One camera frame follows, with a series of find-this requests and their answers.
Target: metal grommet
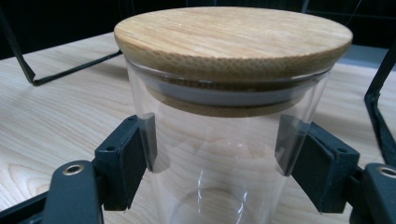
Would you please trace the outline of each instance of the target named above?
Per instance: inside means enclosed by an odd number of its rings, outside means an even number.
[[[385,175],[390,178],[396,178],[396,170],[394,170],[394,169],[390,169],[388,167],[381,166],[381,167],[378,167],[377,170],[381,175]]]
[[[76,175],[84,169],[84,165],[74,164],[64,169],[64,175]]]

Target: light wood surface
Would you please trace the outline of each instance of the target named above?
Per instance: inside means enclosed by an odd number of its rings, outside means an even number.
[[[327,70],[347,50],[352,33],[294,12],[188,7],[134,16],[116,26],[115,37],[134,63],[186,80],[240,83]]]
[[[40,77],[116,51],[113,34],[34,52],[27,61]],[[381,162],[362,97],[376,70],[336,64],[315,122],[361,153],[360,165]],[[396,133],[396,74],[381,91],[379,106]],[[126,117],[134,102],[122,56],[42,87],[25,79],[15,58],[0,62],[0,210],[48,189],[52,172],[93,151]],[[158,223],[146,173],[131,210],[105,212],[106,223]],[[319,214],[290,178],[273,223],[347,223],[344,214]]]

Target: clear glass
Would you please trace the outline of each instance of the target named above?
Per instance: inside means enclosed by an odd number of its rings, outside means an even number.
[[[287,180],[278,161],[294,164],[327,73],[300,77],[302,88],[213,91],[127,64],[159,223],[270,223]],[[298,132],[279,128],[285,115]]]

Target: jar lid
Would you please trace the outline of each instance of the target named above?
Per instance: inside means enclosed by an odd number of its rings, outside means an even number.
[[[334,21],[251,7],[155,11],[120,22],[114,33],[132,63],[185,80],[215,82],[323,72],[347,51],[352,38]]]

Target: bamboo lid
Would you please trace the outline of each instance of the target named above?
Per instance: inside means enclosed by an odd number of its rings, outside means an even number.
[[[323,72],[347,51],[352,38],[334,21],[247,7],[150,12],[120,22],[114,33],[132,63],[184,80],[228,83]]]

